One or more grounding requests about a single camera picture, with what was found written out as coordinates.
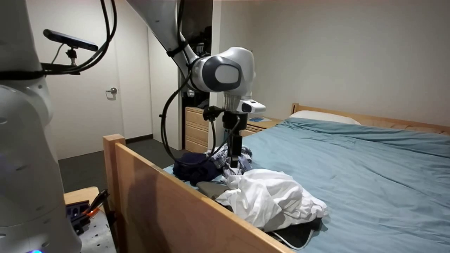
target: white door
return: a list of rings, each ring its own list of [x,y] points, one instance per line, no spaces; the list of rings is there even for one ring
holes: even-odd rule
[[[105,28],[98,0],[28,0],[27,3],[41,62],[52,62],[59,46],[42,35],[45,28],[70,34],[98,46],[104,42]],[[70,63],[66,51],[67,46],[60,49],[55,63]],[[77,63],[84,62],[91,53],[77,49]],[[53,103],[52,131],[59,159],[98,152],[102,149],[104,135],[124,133],[122,90],[117,60],[117,46],[111,45],[102,60],[81,76],[46,79]],[[117,88],[118,93],[115,96],[108,93],[111,88]]]

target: white cloth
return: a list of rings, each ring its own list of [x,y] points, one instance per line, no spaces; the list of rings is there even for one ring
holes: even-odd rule
[[[240,171],[247,171],[252,167],[252,150],[246,146],[242,146],[240,156],[237,157],[237,167]],[[228,167],[226,163],[229,163],[228,156],[228,145],[223,145],[216,153],[212,156],[214,163],[216,167],[223,169]]]
[[[311,222],[325,216],[326,204],[311,195],[291,176],[254,169],[226,178],[230,190],[216,201],[263,230],[277,230],[290,225]]]

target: white pillow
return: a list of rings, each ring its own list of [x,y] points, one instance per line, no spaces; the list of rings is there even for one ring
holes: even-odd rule
[[[290,118],[306,118],[306,119],[316,119],[316,121],[330,121],[330,122],[340,122],[340,124],[361,125],[360,122],[357,122],[349,117],[319,112],[319,111],[308,111],[308,110],[297,111],[295,114],[290,115]]]

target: wooden panel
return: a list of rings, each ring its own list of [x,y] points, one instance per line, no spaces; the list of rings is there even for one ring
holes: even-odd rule
[[[239,132],[240,136],[249,136],[253,135],[254,132],[249,131],[249,129],[243,129]]]
[[[198,131],[195,128],[187,128],[185,129],[185,140],[207,146],[208,145],[208,132]]]
[[[114,153],[125,252],[291,252],[122,143]]]
[[[108,135],[102,138],[102,149],[104,149],[104,170],[107,176],[107,188],[110,197],[107,200],[108,211],[122,209],[119,207],[121,192],[119,192],[119,177],[115,157],[115,145],[125,143],[125,139],[121,135]],[[115,214],[115,223],[111,228],[112,239],[115,242],[115,247],[118,252],[126,252],[126,228],[125,219],[121,212]]]
[[[202,153],[208,150],[208,146],[187,140],[185,150],[194,152],[194,153]]]
[[[185,122],[185,128],[194,128],[202,132],[208,132],[208,124],[202,122],[202,124],[197,124],[197,122]]]
[[[88,201],[91,204],[97,195],[98,195],[97,187],[80,188],[76,191],[65,192],[65,204],[70,205],[70,204],[77,204],[83,201]]]
[[[247,125],[246,129],[250,131],[250,132],[259,132],[259,131],[263,131],[264,128]]]
[[[433,125],[433,124],[423,124],[423,122],[413,122],[413,121],[403,121],[403,119],[392,119],[392,118],[382,118],[382,117],[371,117],[371,115],[349,114],[349,112],[340,112],[340,111],[333,111],[333,110],[304,107],[298,103],[292,104],[292,112],[297,112],[301,110],[344,115],[344,117],[354,118],[361,125],[368,125],[368,126],[395,128],[395,129],[408,129],[408,131],[434,132],[434,133],[450,135],[450,126],[443,126],[443,125]]]
[[[205,152],[208,149],[208,122],[202,118],[202,110],[185,108],[184,149],[188,152]]]
[[[249,121],[247,125],[267,129],[267,128],[275,126],[280,122],[281,119],[264,117],[264,121],[260,121],[260,122]]]

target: blue bedsheet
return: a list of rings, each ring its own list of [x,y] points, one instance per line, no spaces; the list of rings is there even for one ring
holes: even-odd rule
[[[299,252],[450,252],[448,136],[287,119],[245,145],[327,204]]]

